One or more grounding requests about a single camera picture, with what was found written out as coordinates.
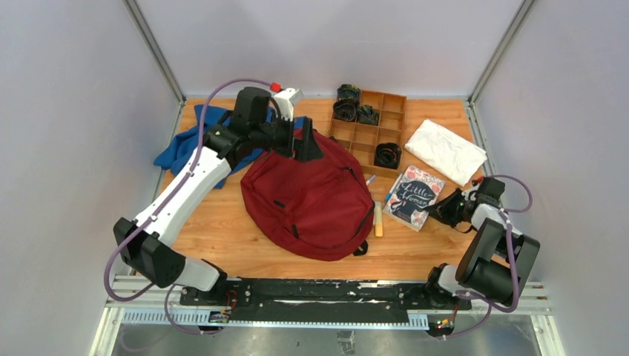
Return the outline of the Little Women book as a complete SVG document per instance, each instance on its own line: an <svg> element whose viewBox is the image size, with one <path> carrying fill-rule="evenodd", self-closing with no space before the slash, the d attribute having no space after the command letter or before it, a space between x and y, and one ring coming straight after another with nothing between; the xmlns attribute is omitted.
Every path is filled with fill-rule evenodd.
<svg viewBox="0 0 629 356"><path fill-rule="evenodd" d="M420 231L436 203L445 181L414 165L409 165L393 185L383 212L413 231Z"/></svg>

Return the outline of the red backpack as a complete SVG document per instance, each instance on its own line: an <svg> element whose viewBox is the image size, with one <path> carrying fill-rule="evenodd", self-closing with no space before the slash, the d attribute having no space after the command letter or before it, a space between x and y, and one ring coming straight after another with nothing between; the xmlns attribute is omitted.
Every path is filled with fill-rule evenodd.
<svg viewBox="0 0 629 356"><path fill-rule="evenodd" d="M298 162L276 153L251 164L240 180L246 210L285 250L314 260L363 256L375 203L358 160L318 132L320 159Z"/></svg>

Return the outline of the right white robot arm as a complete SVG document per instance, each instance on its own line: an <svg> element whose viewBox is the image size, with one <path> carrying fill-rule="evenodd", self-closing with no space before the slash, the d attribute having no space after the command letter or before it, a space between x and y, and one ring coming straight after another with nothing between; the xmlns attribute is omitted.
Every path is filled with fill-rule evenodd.
<svg viewBox="0 0 629 356"><path fill-rule="evenodd" d="M540 250L538 240L514 227L501 202L506 174L476 179L472 187L456 189L442 201L427 207L429 216L451 228L470 224L474 232L457 265L434 267L424 285L425 303L443 309L458 300L483 300L501 312L513 312L519 302Z"/></svg>

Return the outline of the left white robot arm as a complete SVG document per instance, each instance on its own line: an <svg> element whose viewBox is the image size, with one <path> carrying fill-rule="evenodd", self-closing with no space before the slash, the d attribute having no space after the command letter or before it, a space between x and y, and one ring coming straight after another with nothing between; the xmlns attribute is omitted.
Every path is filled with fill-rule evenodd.
<svg viewBox="0 0 629 356"><path fill-rule="evenodd" d="M232 110L200 128L191 158L167 188L133 219L116 222L114 256L153 286L192 287L207 305L221 305L227 297L223 271L172 246L204 197L252 151L275 151L298 162L322 158L310 119L303 120L301 136L294 135L294 108L302 98L296 88L243 88Z"/></svg>

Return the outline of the white folded cloth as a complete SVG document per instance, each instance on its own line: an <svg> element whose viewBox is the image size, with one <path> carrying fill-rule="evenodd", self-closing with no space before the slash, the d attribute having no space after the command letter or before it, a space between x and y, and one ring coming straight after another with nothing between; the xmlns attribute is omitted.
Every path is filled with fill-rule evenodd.
<svg viewBox="0 0 629 356"><path fill-rule="evenodd" d="M487 152L458 134L425 119L404 149L463 187L487 161Z"/></svg>

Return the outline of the wooden divided tray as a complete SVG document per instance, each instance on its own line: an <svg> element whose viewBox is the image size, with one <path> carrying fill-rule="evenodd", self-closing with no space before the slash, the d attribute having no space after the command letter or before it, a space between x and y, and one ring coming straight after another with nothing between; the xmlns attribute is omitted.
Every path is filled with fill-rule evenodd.
<svg viewBox="0 0 629 356"><path fill-rule="evenodd" d="M401 172L374 165L375 147L380 143L395 142L402 146L407 98L393 93L361 89L358 107L371 105L380 114L378 126L333 119L333 108L328 124L328 135L334 137L360 163L365 174L396 178Z"/></svg>

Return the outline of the rolled dark tie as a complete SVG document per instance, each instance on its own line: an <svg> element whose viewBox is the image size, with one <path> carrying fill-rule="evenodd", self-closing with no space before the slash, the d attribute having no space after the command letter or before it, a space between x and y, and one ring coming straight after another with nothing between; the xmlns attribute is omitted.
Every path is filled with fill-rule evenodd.
<svg viewBox="0 0 629 356"><path fill-rule="evenodd" d="M358 115L359 101L355 99L340 99L333 104L333 119L344 122L355 122Z"/></svg>

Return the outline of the rolled green tie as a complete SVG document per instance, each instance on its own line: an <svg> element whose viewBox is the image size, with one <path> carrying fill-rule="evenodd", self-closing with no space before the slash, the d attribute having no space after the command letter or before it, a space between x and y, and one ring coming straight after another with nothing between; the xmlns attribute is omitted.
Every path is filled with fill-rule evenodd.
<svg viewBox="0 0 629 356"><path fill-rule="evenodd" d="M357 122L364 125L378 126L380 114L371 105L361 105L357 109Z"/></svg>

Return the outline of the blue cloth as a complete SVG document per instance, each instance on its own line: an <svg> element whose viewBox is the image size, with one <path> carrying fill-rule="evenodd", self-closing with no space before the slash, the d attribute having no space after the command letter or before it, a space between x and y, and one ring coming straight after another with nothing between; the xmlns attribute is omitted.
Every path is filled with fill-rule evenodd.
<svg viewBox="0 0 629 356"><path fill-rule="evenodd" d="M161 168L163 171L170 171L174 176L176 176L192 158L192 156L194 155L194 150L196 150L197 148L198 139L200 137L198 124L200 122L202 107L203 105L194 106L194 113L197 121L196 124L187 131L176 134L174 136L168 147L154 159L155 166ZM210 126L216 124L226 111L227 109L225 108L220 108L212 105L208 106L203 122L204 133L210 128ZM305 118L306 116L296 117L294 128L302 128L303 120ZM232 169L230 175L243 170L249 164L261 159L263 156L266 155L267 154L263 154L262 149L254 149L249 156L245 157L243 161L241 161L235 168ZM214 189L222 189L226 183L226 180L227 178L219 181L214 186Z"/></svg>

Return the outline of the rolled tie with orange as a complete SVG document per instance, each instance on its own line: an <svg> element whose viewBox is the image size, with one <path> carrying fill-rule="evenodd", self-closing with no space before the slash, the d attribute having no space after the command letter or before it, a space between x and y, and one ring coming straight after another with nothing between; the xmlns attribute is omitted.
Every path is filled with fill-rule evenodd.
<svg viewBox="0 0 629 356"><path fill-rule="evenodd" d="M380 143L375 147L374 165L397 170L401 161L401 147L395 142Z"/></svg>

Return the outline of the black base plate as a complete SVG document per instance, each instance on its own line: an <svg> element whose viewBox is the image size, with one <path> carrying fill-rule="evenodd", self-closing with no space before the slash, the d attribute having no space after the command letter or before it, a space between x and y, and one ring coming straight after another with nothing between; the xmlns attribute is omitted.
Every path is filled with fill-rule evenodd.
<svg viewBox="0 0 629 356"><path fill-rule="evenodd" d="M271 278L227 279L216 291L185 287L180 303L226 307L232 320L244 322L405 323L411 311L471 308L435 283Z"/></svg>

